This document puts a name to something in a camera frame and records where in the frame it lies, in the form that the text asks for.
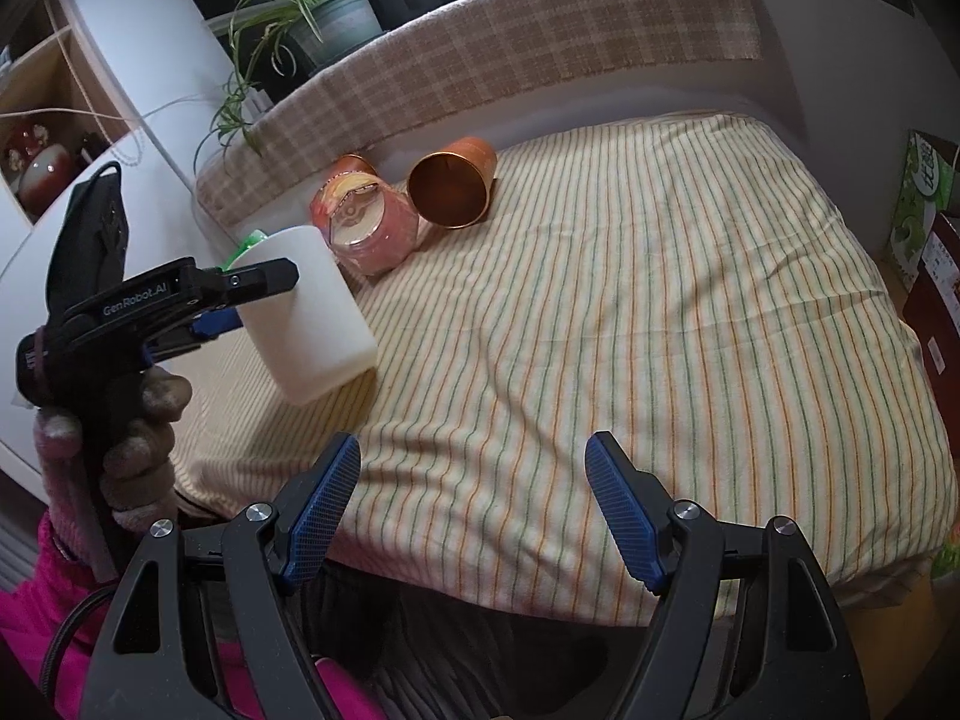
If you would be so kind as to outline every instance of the copper cup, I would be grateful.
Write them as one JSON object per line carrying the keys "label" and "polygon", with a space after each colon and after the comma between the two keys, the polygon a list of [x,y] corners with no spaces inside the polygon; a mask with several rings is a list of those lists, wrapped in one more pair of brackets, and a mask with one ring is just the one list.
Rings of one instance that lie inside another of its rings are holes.
{"label": "copper cup", "polygon": [[451,230],[469,227],[490,208],[496,151],[480,138],[460,138],[414,165],[407,194],[427,221]]}

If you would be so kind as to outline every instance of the pink glass jar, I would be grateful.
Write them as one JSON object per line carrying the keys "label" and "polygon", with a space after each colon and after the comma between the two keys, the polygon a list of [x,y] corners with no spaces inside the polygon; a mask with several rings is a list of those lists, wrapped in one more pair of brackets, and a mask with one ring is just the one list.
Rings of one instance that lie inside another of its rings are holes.
{"label": "pink glass jar", "polygon": [[334,255],[364,276],[396,268],[416,246],[419,215],[410,199],[366,172],[330,178],[310,215]]}

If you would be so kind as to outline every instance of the hand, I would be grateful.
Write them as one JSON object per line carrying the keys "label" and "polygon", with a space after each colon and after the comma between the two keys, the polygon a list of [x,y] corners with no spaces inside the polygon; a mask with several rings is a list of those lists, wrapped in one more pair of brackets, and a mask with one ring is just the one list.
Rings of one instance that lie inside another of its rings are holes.
{"label": "hand", "polygon": [[[100,490],[120,527],[138,536],[157,519],[176,518],[170,423],[181,418],[192,394],[186,379],[150,368],[144,374],[142,418],[128,424],[127,436],[104,456]],[[80,423],[65,410],[42,409],[34,442],[56,537],[73,557],[93,565],[96,545],[88,542],[77,517],[86,498]]]}

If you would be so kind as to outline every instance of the pink sleeve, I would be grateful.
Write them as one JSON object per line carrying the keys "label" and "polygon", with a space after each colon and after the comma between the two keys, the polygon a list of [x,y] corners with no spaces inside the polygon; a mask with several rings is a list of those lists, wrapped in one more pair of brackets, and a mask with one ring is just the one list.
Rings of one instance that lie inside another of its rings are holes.
{"label": "pink sleeve", "polygon": [[[250,672],[244,666],[240,645],[221,644],[220,660],[227,693],[234,709],[244,717],[260,720],[263,714],[253,691]],[[317,673],[344,720],[386,720],[383,710],[376,702],[334,661],[317,661]]]}
{"label": "pink sleeve", "polygon": [[[40,675],[43,656],[59,624],[90,591],[97,589],[88,567],[61,555],[54,544],[47,514],[40,520],[37,541],[40,556],[34,577],[13,593],[0,593],[0,635],[34,681]],[[90,615],[61,664],[56,710],[66,720],[75,718],[80,710],[83,680],[105,614],[106,609],[101,608]]]}

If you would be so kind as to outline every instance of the white container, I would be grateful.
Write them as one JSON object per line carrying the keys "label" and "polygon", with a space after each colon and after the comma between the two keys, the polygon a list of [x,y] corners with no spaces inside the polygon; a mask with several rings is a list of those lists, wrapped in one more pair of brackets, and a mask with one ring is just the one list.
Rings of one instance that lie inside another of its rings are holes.
{"label": "white container", "polygon": [[303,406],[376,367],[376,340],[323,235],[312,225],[268,237],[230,269],[280,257],[299,270],[294,290],[237,310],[277,389]]}

